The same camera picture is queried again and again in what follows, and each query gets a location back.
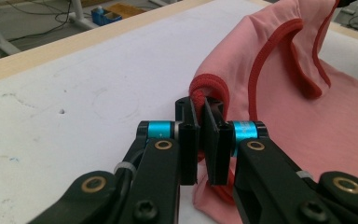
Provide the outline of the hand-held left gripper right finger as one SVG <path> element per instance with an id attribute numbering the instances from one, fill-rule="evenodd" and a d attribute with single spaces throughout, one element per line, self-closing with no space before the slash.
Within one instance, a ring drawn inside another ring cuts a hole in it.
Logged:
<path id="1" fill-rule="evenodd" d="M 267 137 L 262 121 L 225 120 L 224 103 L 206 97 L 201 113 L 201 148 L 204 150 L 207 176 L 213 186 L 226 185 L 229 164 L 236 157 L 240 142 L 249 138 Z"/>

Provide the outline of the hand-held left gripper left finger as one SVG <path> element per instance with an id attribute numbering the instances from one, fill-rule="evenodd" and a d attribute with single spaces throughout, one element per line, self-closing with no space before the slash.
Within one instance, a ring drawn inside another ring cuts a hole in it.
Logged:
<path id="1" fill-rule="evenodd" d="M 180 147 L 180 184 L 194 185 L 197 182 L 197 160 L 200 126 L 194 105 L 189 97 L 175 102 L 175 121 L 143 120 L 138 124 L 136 136 L 170 138 Z"/>

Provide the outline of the pink tank top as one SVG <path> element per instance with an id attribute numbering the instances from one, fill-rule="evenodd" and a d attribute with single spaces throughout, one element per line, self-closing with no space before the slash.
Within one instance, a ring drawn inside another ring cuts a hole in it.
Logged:
<path id="1" fill-rule="evenodd" d="M 245 16 L 208 55 L 189 94 L 224 104 L 226 120 L 261 120 L 315 177 L 358 177 L 358 80 L 318 53 L 339 0 L 279 0 Z"/>

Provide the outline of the white foam mat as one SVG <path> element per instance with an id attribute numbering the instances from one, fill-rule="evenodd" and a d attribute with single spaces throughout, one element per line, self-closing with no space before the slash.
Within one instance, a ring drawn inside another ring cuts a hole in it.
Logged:
<path id="1" fill-rule="evenodd" d="M 81 175 L 113 172 L 143 120 L 172 120 L 250 0 L 184 1 L 0 60 L 0 224 L 26 224 Z M 358 39 L 329 26 L 318 56 L 358 80 Z"/>

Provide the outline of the blue box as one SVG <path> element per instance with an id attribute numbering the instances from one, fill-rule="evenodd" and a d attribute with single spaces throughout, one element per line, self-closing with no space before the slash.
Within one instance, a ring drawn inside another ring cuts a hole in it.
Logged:
<path id="1" fill-rule="evenodd" d="M 121 15 L 108 11 L 101 6 L 98 6 L 91 11 L 91 17 L 92 21 L 99 26 L 104 26 L 122 19 Z"/>

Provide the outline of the white stand legs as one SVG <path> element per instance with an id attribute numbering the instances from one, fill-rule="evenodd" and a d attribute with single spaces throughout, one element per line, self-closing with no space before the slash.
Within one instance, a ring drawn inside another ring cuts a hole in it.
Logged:
<path id="1" fill-rule="evenodd" d="M 69 13 L 69 19 L 73 21 L 78 27 L 82 27 L 86 30 L 98 28 L 98 25 L 89 21 L 84 17 L 83 8 L 81 5 L 81 0 L 70 0 L 73 5 L 74 11 Z M 7 41 L 2 33 L 0 32 L 0 50 L 2 50 L 7 55 L 13 55 L 20 52 L 20 50 L 12 45 L 9 41 Z"/>

